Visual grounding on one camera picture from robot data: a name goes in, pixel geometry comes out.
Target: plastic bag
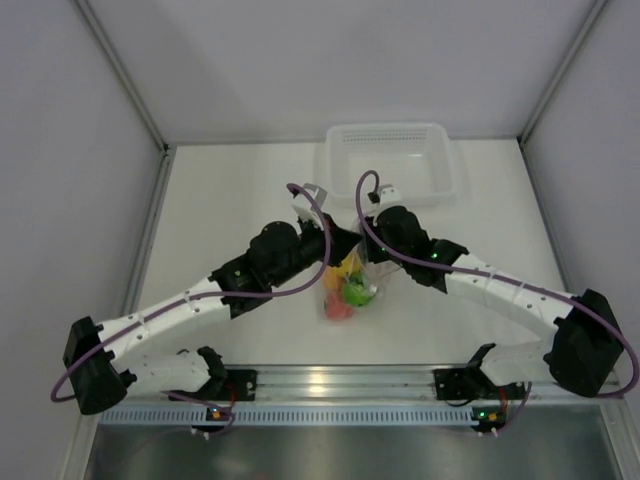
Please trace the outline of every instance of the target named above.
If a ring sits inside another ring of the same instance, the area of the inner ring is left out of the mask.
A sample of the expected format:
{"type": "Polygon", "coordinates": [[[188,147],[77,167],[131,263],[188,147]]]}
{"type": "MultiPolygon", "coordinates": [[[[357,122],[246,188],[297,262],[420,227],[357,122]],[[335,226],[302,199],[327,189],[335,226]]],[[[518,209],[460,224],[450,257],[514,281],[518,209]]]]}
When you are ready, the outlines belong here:
{"type": "Polygon", "coordinates": [[[357,245],[339,267],[327,267],[322,275],[324,313],[328,320],[344,321],[375,303],[389,275],[398,267],[391,262],[367,262],[364,242],[357,245]]]}

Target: green object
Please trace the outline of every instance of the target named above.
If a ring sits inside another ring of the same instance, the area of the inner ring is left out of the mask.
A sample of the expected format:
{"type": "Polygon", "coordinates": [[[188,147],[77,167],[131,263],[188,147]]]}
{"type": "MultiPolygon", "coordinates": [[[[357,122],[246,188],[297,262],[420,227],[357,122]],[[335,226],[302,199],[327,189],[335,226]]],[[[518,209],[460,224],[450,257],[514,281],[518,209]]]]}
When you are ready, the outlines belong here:
{"type": "Polygon", "coordinates": [[[364,307],[375,297],[375,289],[366,285],[361,273],[354,273],[346,278],[342,285],[342,300],[351,307],[364,307]]]}

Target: gray wall panel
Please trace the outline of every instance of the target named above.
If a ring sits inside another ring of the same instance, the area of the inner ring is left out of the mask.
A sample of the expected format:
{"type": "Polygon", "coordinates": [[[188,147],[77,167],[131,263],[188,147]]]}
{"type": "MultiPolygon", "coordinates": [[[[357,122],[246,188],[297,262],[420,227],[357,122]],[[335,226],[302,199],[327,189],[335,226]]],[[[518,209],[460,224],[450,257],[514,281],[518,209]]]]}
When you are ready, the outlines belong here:
{"type": "MultiPolygon", "coordinates": [[[[570,282],[606,293],[638,350],[639,19],[640,2],[612,2],[528,145],[570,282]]],[[[629,401],[638,423],[640,391],[629,401]]]]}
{"type": "Polygon", "coordinates": [[[242,427],[207,442],[170,427],[101,426],[86,480],[621,478],[597,407],[531,405],[497,439],[465,433],[428,427],[242,427]],[[136,445],[170,430],[131,456],[136,445]],[[105,471],[98,458],[119,468],[105,471]]]}
{"type": "Polygon", "coordinates": [[[170,141],[522,130],[590,0],[92,0],[170,141]]]}
{"type": "Polygon", "coordinates": [[[69,2],[1,2],[0,58],[0,477],[54,478],[69,326],[116,313],[158,154],[69,2]]]}

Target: yellow object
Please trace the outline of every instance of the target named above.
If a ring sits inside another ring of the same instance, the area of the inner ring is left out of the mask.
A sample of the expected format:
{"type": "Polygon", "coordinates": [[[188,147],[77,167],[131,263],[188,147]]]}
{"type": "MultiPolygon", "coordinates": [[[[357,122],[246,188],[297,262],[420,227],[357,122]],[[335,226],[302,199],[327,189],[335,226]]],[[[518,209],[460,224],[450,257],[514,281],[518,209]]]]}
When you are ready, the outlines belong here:
{"type": "Polygon", "coordinates": [[[324,271],[322,275],[322,284],[324,288],[330,291],[337,291],[342,288],[344,278],[338,275],[337,268],[329,267],[324,271]]]}
{"type": "Polygon", "coordinates": [[[342,261],[339,267],[329,267],[322,275],[322,284],[327,290],[340,290],[345,278],[362,270],[362,262],[353,251],[342,261]]]}
{"type": "Polygon", "coordinates": [[[351,275],[352,273],[357,273],[362,270],[362,263],[360,262],[360,257],[358,254],[353,251],[347,258],[345,258],[338,268],[334,268],[336,273],[341,277],[346,277],[347,275],[351,275]]]}

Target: red object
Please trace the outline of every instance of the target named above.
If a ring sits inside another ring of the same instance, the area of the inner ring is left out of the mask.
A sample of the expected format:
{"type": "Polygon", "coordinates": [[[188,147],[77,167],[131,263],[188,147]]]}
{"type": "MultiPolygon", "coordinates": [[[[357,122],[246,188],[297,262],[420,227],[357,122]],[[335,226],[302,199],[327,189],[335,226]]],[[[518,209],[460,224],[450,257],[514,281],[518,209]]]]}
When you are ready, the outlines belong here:
{"type": "Polygon", "coordinates": [[[324,301],[324,311],[329,320],[346,320],[355,310],[344,303],[340,292],[328,292],[324,301]]]}
{"type": "Polygon", "coordinates": [[[507,413],[507,404],[508,404],[507,394],[504,391],[504,388],[501,388],[500,390],[498,390],[498,392],[500,393],[500,406],[501,406],[502,412],[507,413]]]}

